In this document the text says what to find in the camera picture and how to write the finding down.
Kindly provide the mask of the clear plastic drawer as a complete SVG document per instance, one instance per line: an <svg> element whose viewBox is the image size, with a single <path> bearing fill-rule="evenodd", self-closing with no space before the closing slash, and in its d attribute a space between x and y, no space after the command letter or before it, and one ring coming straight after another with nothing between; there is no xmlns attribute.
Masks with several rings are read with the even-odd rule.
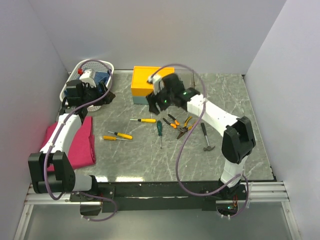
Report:
<svg viewBox="0 0 320 240"><path fill-rule="evenodd" d="M193 71L188 69L175 69L175 73L178 75L179 79L183 82L184 88L195 88L195 75Z"/></svg>

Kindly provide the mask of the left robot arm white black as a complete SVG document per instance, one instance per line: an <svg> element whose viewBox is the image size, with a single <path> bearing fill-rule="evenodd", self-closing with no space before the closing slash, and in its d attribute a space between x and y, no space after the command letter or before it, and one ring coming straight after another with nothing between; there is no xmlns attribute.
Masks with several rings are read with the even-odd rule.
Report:
<svg viewBox="0 0 320 240"><path fill-rule="evenodd" d="M68 153L76 133L84 123L88 106L110 104L115 94L103 81L90 86L79 79L66 84L66 96L61 102L58 123L38 153L28 157L28 167L37 194L81 192L88 201L100 194L96 177L77 174L68 159Z"/></svg>

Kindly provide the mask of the orange grey drawer box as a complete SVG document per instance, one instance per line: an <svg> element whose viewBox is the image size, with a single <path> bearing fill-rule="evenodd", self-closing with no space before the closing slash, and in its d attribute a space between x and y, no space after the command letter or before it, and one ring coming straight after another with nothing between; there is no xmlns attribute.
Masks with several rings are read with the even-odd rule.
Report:
<svg viewBox="0 0 320 240"><path fill-rule="evenodd" d="M131 95L133 103L136 105L148 105L146 96L153 91L153 86L147 83L159 66L134 66L131 79Z"/></svg>

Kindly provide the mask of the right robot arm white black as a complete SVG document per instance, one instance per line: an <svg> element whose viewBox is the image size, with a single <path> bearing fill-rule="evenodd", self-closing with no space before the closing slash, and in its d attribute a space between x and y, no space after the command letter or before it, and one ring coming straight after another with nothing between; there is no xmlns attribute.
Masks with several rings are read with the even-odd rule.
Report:
<svg viewBox="0 0 320 240"><path fill-rule="evenodd" d="M224 111L193 87L185 88L176 73L164 77L153 74L147 82L153 86L153 91L146 97L151 113L158 115L174 105L197 116L199 121L205 121L222 136L221 152L225 163L220 186L202 196L219 193L222 198L231 199L243 178L246 160L256 146L251 120Z"/></svg>

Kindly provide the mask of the green screwdriver long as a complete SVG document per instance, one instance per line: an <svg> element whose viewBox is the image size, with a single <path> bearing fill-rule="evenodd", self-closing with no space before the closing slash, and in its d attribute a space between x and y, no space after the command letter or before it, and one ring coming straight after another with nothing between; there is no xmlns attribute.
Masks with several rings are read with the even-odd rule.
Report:
<svg viewBox="0 0 320 240"><path fill-rule="evenodd" d="M158 120L156 122L156 126L157 126L157 132L158 132L158 136L159 136L159 139L160 139L160 148L162 149L163 147L163 144L162 144L162 131L163 131L163 125L162 125L162 122L160 120Z"/></svg>

